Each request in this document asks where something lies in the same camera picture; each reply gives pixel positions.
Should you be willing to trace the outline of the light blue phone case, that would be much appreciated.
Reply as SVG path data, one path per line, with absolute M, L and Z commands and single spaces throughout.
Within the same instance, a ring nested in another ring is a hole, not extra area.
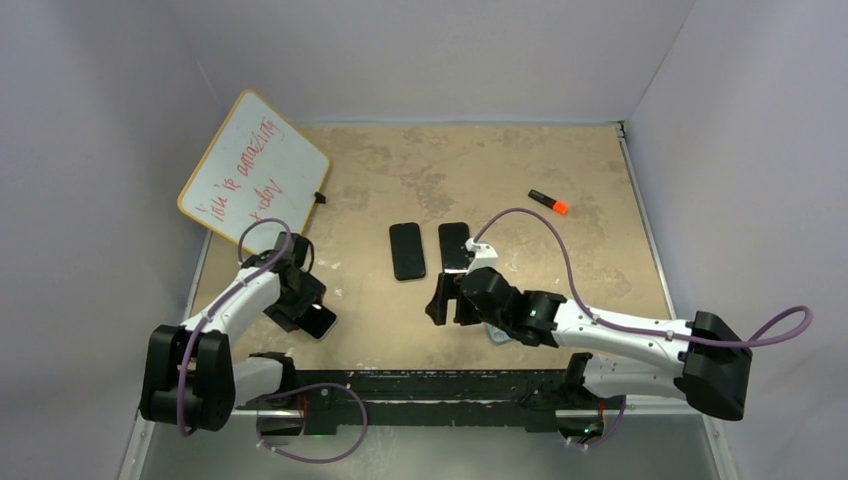
M 496 345 L 502 345 L 512 340 L 507 333 L 495 326 L 487 325 L 486 328 L 490 340 Z

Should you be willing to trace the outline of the black phone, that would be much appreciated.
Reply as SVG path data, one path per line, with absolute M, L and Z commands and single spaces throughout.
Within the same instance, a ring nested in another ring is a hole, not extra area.
M 389 227 L 393 274 L 397 281 L 426 276 L 421 230 L 418 223 L 397 223 Z

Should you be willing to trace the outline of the black phone case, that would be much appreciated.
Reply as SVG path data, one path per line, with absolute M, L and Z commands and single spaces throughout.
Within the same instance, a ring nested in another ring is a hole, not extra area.
M 471 237 L 469 226 L 465 222 L 443 223 L 438 226 L 440 258 L 445 274 L 465 272 L 471 262 L 465 247 Z

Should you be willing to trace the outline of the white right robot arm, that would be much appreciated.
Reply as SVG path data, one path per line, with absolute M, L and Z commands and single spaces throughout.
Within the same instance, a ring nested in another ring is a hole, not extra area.
M 527 346 L 576 349 L 579 369 L 561 392 L 576 407 L 598 398 L 641 395 L 676 398 L 721 420 L 744 417 L 752 351 L 717 315 L 649 320 L 601 311 L 597 320 L 576 301 L 552 292 L 520 291 L 495 269 L 438 276 L 425 308 L 436 325 L 487 323 Z

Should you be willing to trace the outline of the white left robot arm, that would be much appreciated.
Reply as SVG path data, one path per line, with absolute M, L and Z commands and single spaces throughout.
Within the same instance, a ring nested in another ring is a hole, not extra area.
M 238 406 L 262 398 L 284 409 L 297 399 L 293 360 L 260 352 L 235 363 L 233 345 L 261 315 L 285 332 L 326 336 L 337 316 L 324 306 L 326 286 L 312 273 L 313 243 L 279 234 L 275 245 L 244 260 L 212 304 L 179 325 L 150 335 L 139 410 L 152 422 L 218 431 Z

